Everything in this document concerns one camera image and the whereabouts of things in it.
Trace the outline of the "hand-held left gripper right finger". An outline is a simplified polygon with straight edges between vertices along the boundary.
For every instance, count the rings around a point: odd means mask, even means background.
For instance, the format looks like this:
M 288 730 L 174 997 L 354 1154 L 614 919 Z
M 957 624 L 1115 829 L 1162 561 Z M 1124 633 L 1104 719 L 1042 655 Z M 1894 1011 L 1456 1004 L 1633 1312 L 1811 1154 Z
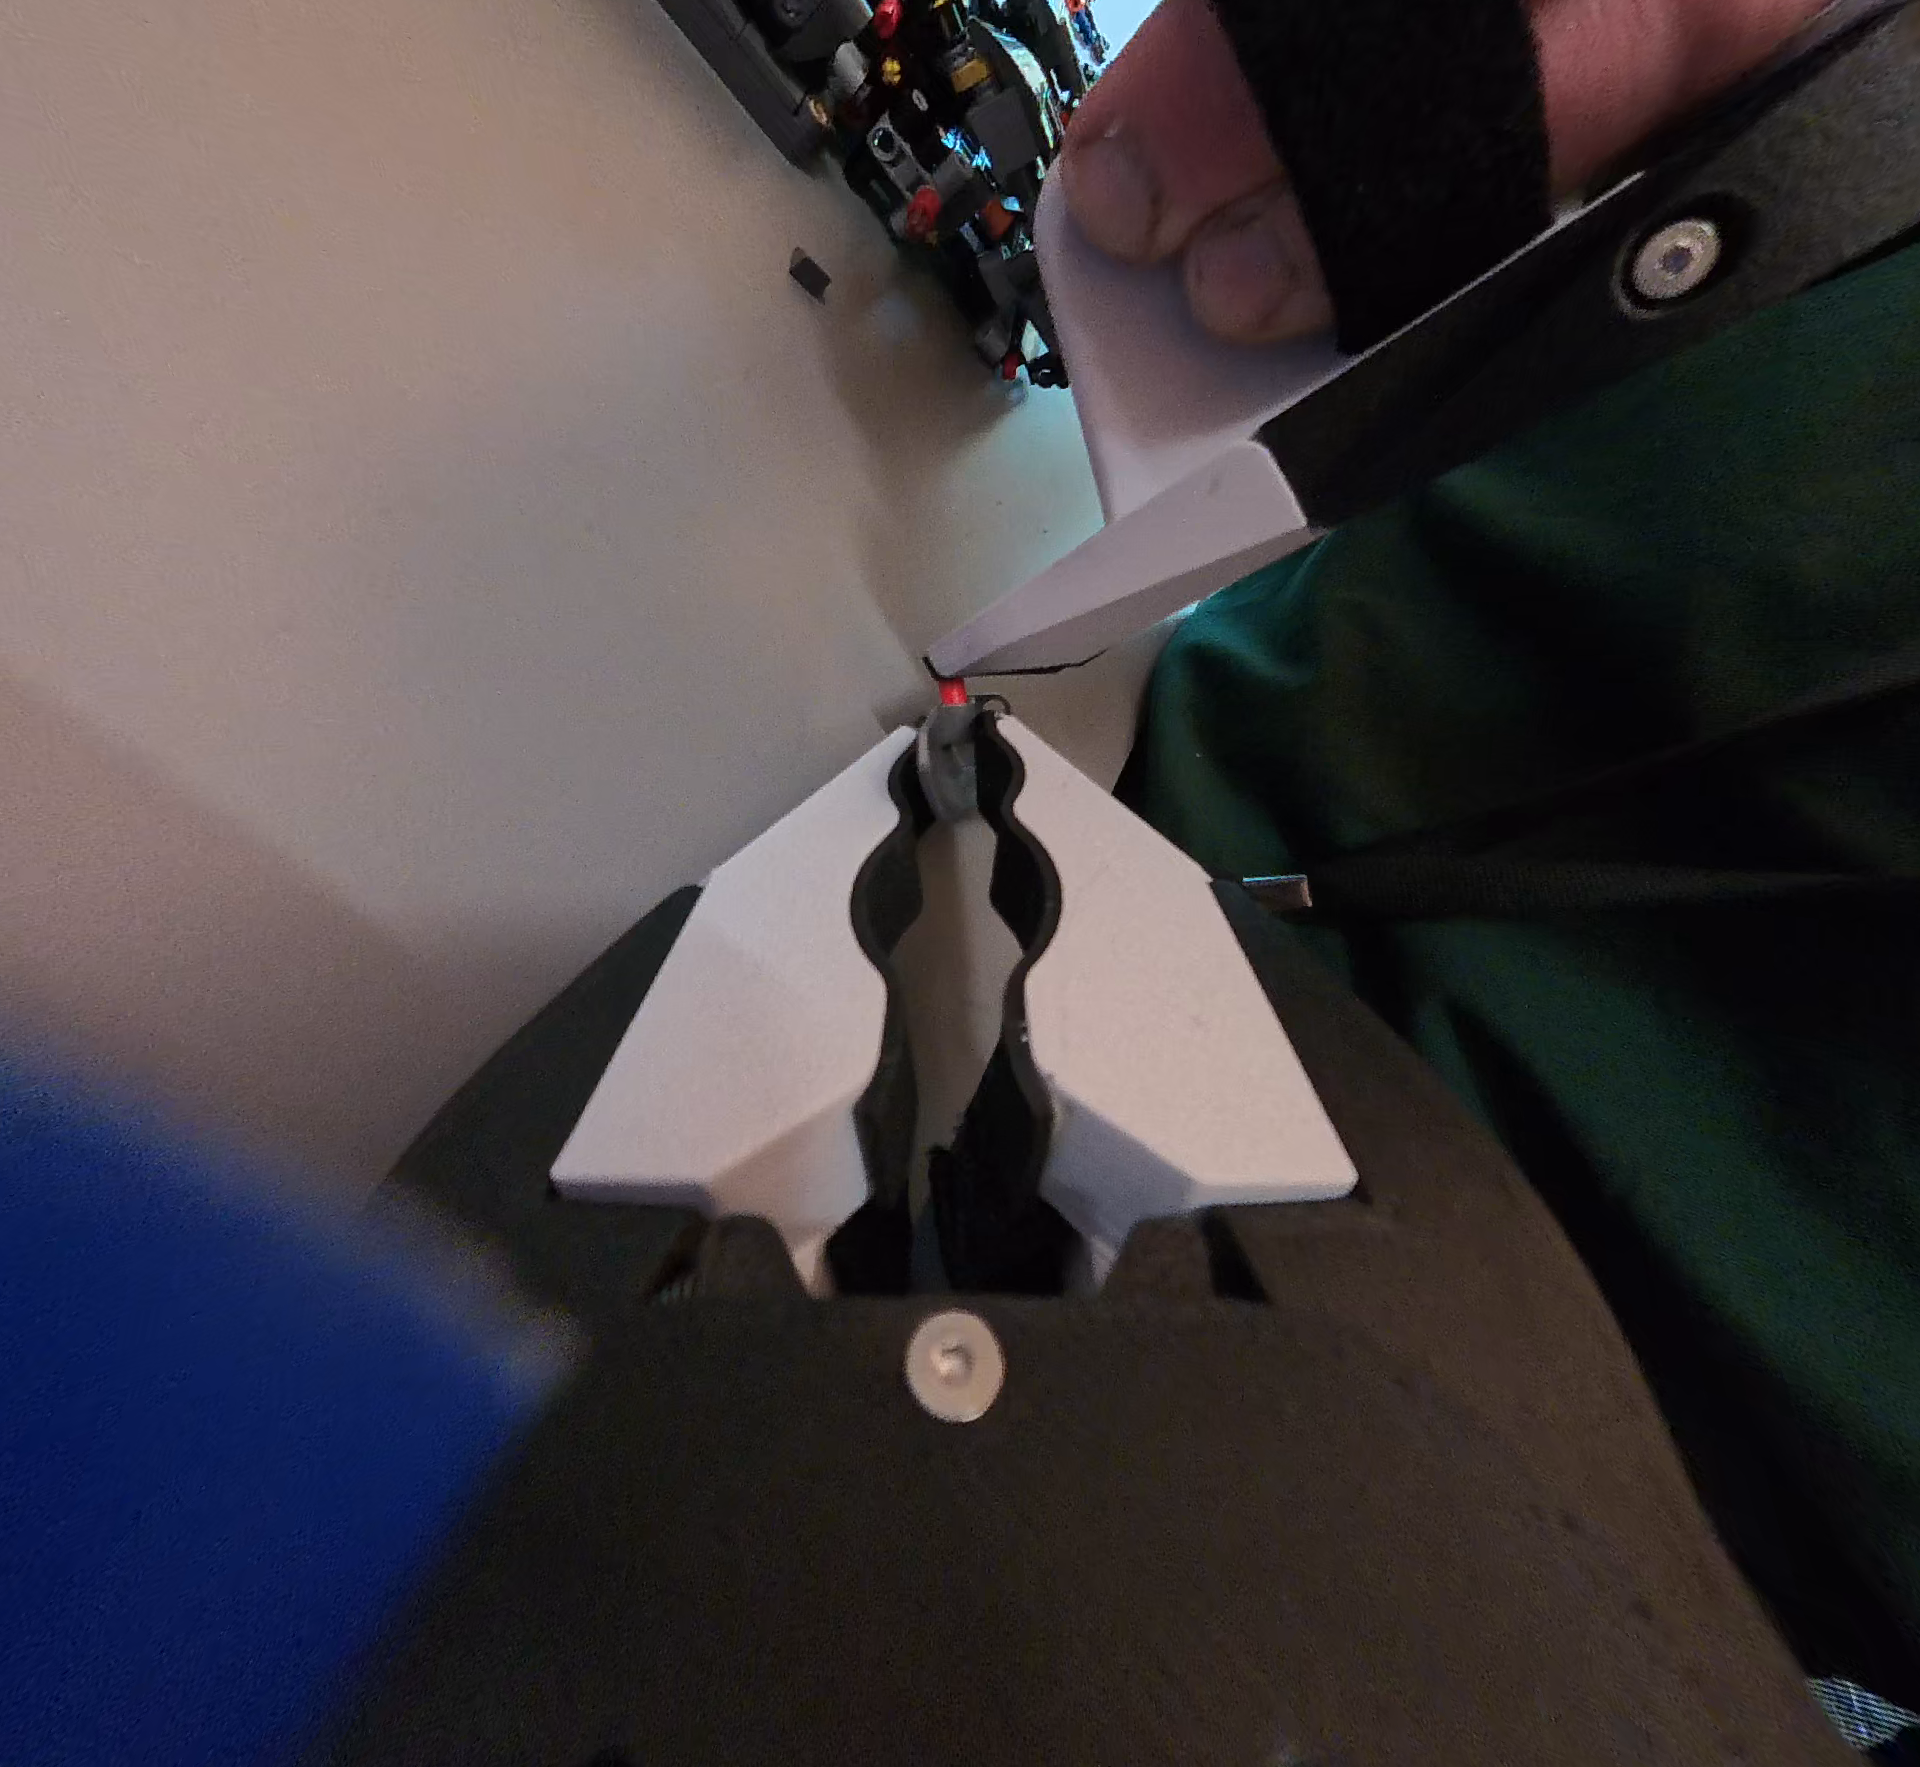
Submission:
M 1031 1119 L 1015 1198 L 1096 1288 L 1148 1221 L 1333 1202 L 1353 1156 L 1212 872 L 1009 712 L 982 727 L 992 905 L 1018 946 L 1004 1050 Z

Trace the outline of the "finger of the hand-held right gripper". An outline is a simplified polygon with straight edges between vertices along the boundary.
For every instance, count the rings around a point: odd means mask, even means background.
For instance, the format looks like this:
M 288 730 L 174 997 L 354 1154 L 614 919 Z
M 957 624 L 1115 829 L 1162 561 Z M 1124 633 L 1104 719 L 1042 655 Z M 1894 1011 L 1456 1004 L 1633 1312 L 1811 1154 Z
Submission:
M 925 661 L 936 678 L 1081 668 L 1312 542 L 1270 453 L 1234 443 L 1022 579 Z

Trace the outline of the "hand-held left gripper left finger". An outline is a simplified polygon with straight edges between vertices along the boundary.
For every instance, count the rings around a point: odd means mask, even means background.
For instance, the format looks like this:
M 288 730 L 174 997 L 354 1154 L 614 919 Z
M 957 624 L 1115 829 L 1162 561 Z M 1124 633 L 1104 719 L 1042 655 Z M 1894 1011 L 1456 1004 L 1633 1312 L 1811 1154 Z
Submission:
M 887 993 L 851 894 L 899 826 L 894 729 L 698 885 L 550 1179 L 569 1202 L 748 1215 L 829 1293 L 829 1240 L 863 1207 L 852 1106 Z

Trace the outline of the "grey lego wing piece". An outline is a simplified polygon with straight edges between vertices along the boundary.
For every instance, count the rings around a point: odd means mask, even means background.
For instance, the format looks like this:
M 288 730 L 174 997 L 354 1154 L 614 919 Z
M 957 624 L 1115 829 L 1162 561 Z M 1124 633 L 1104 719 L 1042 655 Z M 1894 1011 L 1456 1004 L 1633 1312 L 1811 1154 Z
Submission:
M 939 698 L 916 734 L 918 783 L 931 813 L 955 825 L 982 818 L 1004 829 L 1004 809 L 1013 792 L 1013 760 L 999 721 L 1007 703 L 1001 693 Z

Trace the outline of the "blue plastic parts bin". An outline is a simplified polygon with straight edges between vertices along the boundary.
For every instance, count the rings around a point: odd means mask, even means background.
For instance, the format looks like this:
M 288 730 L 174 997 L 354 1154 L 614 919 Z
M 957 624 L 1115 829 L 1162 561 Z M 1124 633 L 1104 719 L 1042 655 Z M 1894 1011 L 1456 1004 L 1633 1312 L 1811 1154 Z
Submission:
M 563 1320 L 3 1053 L 3 1763 L 292 1763 Z

